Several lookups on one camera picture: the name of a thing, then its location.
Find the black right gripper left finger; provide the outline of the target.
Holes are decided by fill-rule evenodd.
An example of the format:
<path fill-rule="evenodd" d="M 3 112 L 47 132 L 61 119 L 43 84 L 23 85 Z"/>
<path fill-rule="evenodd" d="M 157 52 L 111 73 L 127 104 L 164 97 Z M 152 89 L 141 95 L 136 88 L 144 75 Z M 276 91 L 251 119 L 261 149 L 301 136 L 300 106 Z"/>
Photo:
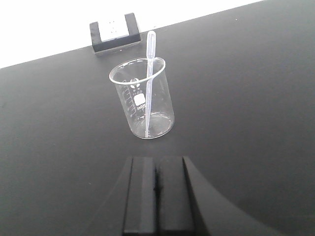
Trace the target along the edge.
<path fill-rule="evenodd" d="M 153 158 L 133 158 L 124 233 L 156 232 L 155 174 Z"/>

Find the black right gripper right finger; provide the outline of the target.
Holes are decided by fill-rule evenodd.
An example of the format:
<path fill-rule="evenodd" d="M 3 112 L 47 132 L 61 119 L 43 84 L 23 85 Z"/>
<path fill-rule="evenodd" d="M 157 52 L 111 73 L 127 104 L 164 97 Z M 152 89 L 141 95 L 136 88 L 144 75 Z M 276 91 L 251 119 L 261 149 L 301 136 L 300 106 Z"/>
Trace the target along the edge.
<path fill-rule="evenodd" d="M 167 156 L 158 166 L 158 229 L 161 233 L 194 233 L 182 156 Z"/>

